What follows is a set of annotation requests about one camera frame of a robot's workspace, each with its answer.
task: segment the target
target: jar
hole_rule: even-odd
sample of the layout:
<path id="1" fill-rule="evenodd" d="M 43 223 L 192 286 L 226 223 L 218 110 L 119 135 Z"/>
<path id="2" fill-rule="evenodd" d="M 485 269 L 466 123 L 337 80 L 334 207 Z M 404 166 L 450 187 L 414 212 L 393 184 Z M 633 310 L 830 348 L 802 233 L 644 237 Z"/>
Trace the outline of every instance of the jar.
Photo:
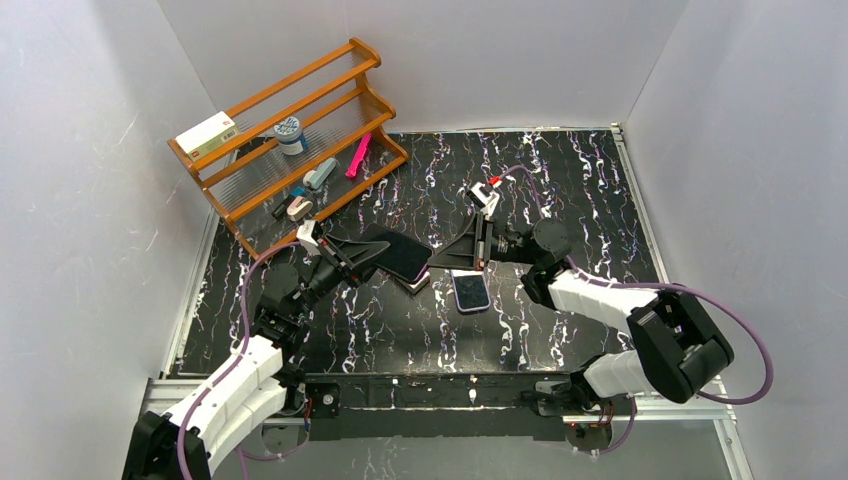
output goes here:
<path id="1" fill-rule="evenodd" d="M 297 155 L 308 148 L 300 120 L 295 117 L 289 117 L 274 125 L 274 135 L 280 142 L 280 150 L 286 155 Z"/>

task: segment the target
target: phone screen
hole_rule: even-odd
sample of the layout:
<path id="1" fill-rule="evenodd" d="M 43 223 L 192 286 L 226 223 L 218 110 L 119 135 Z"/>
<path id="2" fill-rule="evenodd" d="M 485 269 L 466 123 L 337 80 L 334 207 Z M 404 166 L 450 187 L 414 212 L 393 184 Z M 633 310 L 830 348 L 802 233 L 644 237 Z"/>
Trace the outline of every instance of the phone screen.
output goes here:
<path id="1" fill-rule="evenodd" d="M 433 249 L 401 233 L 372 223 L 359 238 L 364 242 L 389 242 L 389 249 L 374 264 L 406 283 L 415 283 L 427 269 Z"/>
<path id="2" fill-rule="evenodd" d="M 456 308 L 462 313 L 479 312 L 489 308 L 491 300 L 482 272 L 451 270 Z"/>

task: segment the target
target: blue jar lid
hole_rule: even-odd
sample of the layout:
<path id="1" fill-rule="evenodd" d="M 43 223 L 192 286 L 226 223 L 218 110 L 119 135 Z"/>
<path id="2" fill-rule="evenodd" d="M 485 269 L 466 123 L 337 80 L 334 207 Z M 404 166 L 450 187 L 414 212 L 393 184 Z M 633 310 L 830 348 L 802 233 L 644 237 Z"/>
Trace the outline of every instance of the blue jar lid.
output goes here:
<path id="1" fill-rule="evenodd" d="M 301 131 L 300 120 L 295 117 L 289 117 L 274 125 L 274 133 L 277 134 L 277 139 L 281 142 L 297 140 Z"/>

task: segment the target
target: purple phone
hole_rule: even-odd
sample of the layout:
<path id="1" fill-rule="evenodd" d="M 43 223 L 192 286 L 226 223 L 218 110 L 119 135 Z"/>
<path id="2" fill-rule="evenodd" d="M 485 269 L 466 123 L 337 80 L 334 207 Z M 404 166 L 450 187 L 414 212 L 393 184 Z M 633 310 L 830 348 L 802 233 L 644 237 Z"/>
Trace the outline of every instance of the purple phone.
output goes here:
<path id="1" fill-rule="evenodd" d="M 489 309 L 492 299 L 483 279 L 483 272 L 451 270 L 456 309 L 459 313 L 482 312 Z"/>

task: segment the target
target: smartphone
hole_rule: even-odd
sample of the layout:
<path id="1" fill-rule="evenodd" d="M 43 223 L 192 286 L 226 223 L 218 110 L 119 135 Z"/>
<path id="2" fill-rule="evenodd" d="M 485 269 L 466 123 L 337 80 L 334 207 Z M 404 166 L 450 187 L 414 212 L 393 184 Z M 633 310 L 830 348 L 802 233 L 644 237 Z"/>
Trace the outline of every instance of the smartphone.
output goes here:
<path id="1" fill-rule="evenodd" d="M 363 242 L 389 242 L 389 249 L 374 262 L 389 274 L 406 283 L 417 283 L 427 270 L 427 259 L 433 249 L 402 233 L 372 223 L 365 227 L 359 239 Z"/>
<path id="2" fill-rule="evenodd" d="M 395 279 L 395 281 L 397 281 L 398 283 L 403 285 L 404 288 L 409 290 L 409 293 L 415 295 L 430 282 L 430 272 L 424 272 L 424 275 L 421 275 L 421 278 L 419 278 L 418 281 L 415 283 L 406 283 L 403 280 L 397 279 Z"/>
<path id="3" fill-rule="evenodd" d="M 489 309 L 492 299 L 483 279 L 483 272 L 451 270 L 456 309 L 459 313 L 475 313 Z"/>

